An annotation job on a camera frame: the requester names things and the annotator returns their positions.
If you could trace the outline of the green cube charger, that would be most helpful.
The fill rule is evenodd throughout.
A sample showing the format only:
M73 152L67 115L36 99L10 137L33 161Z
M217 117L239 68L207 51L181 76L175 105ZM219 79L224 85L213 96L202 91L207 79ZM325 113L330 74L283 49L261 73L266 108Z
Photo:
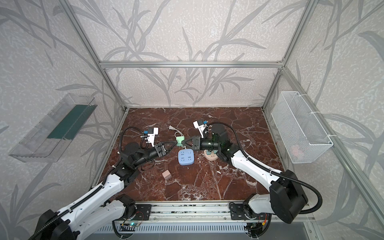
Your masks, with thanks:
M177 144L176 146L177 147L183 147L183 141L185 140L185 137L184 136L177 136L176 137L176 141L177 141Z

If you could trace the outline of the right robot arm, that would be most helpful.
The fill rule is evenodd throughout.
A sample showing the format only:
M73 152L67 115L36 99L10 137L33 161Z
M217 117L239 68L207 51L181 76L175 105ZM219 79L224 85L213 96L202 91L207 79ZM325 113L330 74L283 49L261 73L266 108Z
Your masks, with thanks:
M323 205L321 193L298 180L294 172L274 169L252 157L242 148L238 137L232 143L226 130L233 130L232 126L206 121L195 121L193 125L200 136L182 141L183 146L193 151L216 153L221 161L245 172L269 191L266 195L250 195L243 201L248 219L253 220L259 214L276 215L290 224L297 215L314 213Z

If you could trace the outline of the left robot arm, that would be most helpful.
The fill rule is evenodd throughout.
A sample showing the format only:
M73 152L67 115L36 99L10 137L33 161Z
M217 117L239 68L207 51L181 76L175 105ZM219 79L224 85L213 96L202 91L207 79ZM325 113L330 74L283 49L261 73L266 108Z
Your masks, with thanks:
M134 182L140 166L166 156L176 145L176 141L167 141L142 149L138 143L127 144L119 151L120 160L101 183L66 207L43 213L30 238L83 240L109 222L135 217L135 200L125 194L113 201L110 198Z

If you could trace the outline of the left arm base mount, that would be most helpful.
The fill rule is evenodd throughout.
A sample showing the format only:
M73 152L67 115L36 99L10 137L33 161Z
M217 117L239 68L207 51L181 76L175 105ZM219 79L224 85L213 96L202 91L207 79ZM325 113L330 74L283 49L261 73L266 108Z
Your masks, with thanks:
M135 205L135 210L130 216L128 213L125 213L125 215L117 219L117 221L148 221L150 219L151 209L151 204Z

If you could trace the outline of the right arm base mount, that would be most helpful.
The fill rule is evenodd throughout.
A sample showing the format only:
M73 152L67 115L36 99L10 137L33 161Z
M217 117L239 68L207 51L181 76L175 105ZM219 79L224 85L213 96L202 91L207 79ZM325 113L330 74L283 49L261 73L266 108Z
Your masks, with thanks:
M249 207L245 207L243 204L237 204L234 202L229 203L229 210L231 215L231 220L267 220L269 214L260 213L256 214L252 212Z

